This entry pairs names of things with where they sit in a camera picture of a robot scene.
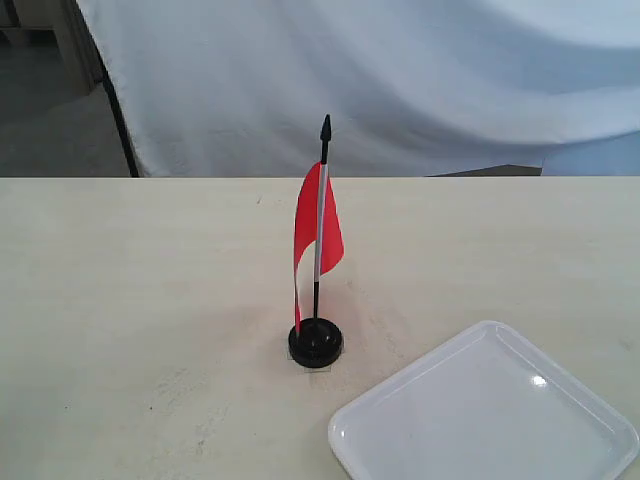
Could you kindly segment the small red flag on pole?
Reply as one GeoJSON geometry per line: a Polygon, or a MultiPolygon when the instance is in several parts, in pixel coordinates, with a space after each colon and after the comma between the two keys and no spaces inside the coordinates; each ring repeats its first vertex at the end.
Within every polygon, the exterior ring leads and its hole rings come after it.
{"type": "Polygon", "coordinates": [[[328,150],[332,139],[331,117],[325,115],[320,132],[321,157],[306,174],[297,198],[293,237],[294,332],[301,330],[297,273],[310,245],[315,247],[314,283],[331,271],[344,256],[344,242],[329,176],[328,150]]]}

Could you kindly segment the black round flag base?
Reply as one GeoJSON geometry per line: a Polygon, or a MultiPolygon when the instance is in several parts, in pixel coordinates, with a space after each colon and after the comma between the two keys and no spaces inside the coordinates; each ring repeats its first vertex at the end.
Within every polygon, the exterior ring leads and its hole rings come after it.
{"type": "Polygon", "coordinates": [[[341,355],[343,335],[333,322],[324,318],[307,318],[293,327],[288,336],[291,358],[302,367],[322,369],[341,355]]]}

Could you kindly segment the white backdrop cloth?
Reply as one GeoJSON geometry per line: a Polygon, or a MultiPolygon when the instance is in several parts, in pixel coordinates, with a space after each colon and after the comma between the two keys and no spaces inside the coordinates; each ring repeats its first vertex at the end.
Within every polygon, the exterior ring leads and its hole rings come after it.
{"type": "Polygon", "coordinates": [[[635,1],[83,1],[148,176],[639,171],[635,1]]]}

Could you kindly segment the black backdrop stand pole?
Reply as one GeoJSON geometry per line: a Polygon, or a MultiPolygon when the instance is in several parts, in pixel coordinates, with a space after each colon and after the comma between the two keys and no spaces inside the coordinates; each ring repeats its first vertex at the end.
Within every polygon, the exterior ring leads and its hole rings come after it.
{"type": "Polygon", "coordinates": [[[101,66],[101,72],[102,72],[103,88],[107,94],[107,98],[108,98],[111,112],[115,121],[116,130],[120,139],[120,143],[121,143],[122,151],[126,160],[129,175],[131,178],[139,178],[140,172],[138,170],[133,147],[131,144],[131,139],[129,137],[125,119],[122,113],[120,103],[117,98],[117,94],[116,94],[113,82],[109,77],[108,71],[103,61],[100,61],[100,66],[101,66]]]}

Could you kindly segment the white square plastic tray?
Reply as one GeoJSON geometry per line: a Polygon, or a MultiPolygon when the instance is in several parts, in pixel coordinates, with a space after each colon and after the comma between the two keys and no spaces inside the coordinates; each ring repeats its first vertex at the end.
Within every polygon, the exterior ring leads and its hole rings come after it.
{"type": "Polygon", "coordinates": [[[340,408],[354,479],[615,479],[634,426],[516,330],[478,323],[340,408]]]}

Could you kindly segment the beige cabinet in background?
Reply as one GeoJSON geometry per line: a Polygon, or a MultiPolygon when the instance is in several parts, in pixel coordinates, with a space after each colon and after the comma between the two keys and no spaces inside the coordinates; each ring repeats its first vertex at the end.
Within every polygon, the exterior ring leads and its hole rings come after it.
{"type": "Polygon", "coordinates": [[[102,80],[99,54],[76,1],[1,1],[1,34],[27,47],[40,32],[52,33],[71,87],[89,95],[102,80]]]}

